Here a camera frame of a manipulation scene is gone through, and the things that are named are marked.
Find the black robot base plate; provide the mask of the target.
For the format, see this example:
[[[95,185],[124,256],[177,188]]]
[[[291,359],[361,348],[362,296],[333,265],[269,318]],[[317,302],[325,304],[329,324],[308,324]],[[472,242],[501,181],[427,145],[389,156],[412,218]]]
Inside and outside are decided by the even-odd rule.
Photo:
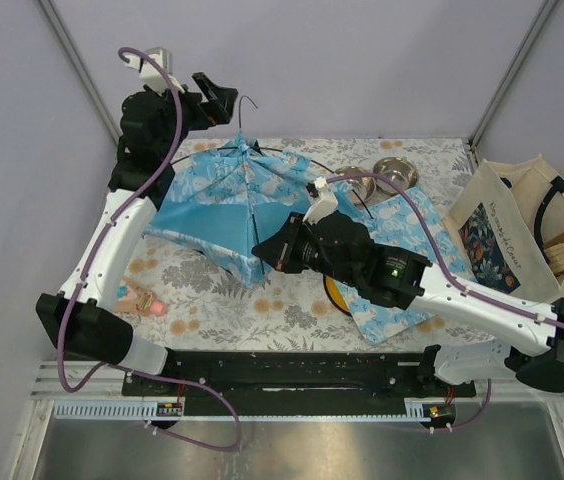
[[[424,353],[218,352],[175,351],[168,355],[160,380],[137,374],[125,378],[125,397],[174,397],[221,402],[211,394],[173,379],[204,384],[233,406],[281,405],[304,408],[322,404],[355,412],[391,401],[473,398],[471,383],[451,386],[433,375],[432,348]]]

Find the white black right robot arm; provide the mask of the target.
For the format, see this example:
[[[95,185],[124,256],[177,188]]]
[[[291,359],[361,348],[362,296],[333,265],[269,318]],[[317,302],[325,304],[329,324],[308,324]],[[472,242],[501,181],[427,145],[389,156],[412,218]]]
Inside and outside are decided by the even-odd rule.
[[[445,274],[425,256],[375,242],[363,224],[340,212],[315,224],[292,213],[252,252],[285,274],[310,269],[329,276],[376,306],[423,310],[492,335],[465,347],[426,348],[417,383],[428,395],[508,377],[564,393],[564,299],[531,302]]]

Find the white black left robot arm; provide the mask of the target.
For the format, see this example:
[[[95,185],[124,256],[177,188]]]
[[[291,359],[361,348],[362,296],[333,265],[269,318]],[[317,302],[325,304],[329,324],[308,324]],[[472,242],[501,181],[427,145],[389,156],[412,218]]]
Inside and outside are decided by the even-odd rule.
[[[144,383],[158,395],[178,386],[171,353],[134,333],[114,314],[118,287],[148,223],[162,205],[174,178],[170,165],[191,131],[228,124],[238,98],[204,73],[199,87],[170,91],[144,85],[122,103],[121,136],[105,207],[87,249],[56,294],[40,295],[36,313],[59,353],[144,372]]]

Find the blue snowman pet tent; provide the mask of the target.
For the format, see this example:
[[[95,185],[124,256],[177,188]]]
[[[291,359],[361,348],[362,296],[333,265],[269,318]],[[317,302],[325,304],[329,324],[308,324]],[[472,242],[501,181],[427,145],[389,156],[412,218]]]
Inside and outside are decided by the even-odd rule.
[[[316,175],[295,152],[267,152],[241,134],[198,152],[175,174],[145,230],[205,255],[247,287],[271,268],[251,250],[273,236],[292,212],[310,206],[306,185]]]

